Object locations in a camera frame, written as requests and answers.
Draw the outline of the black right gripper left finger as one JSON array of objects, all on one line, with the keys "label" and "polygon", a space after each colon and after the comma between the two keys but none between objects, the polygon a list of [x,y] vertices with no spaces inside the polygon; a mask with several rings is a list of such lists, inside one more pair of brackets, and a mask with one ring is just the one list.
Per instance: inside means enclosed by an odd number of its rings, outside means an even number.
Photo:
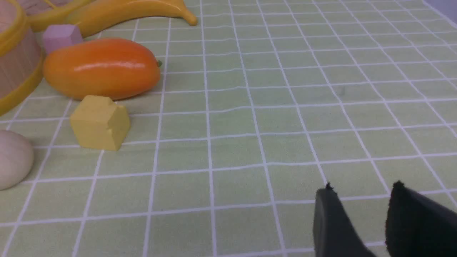
[{"label": "black right gripper left finger", "polygon": [[313,242],[316,257],[375,256],[356,233],[330,183],[316,191]]}]

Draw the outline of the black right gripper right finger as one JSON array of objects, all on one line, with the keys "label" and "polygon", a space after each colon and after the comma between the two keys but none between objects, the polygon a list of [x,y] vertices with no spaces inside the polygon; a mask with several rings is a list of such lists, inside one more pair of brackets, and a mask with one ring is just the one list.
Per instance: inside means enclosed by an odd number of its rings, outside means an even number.
[{"label": "black right gripper right finger", "polygon": [[457,215],[398,181],[388,204],[385,237],[392,257],[455,257]]}]

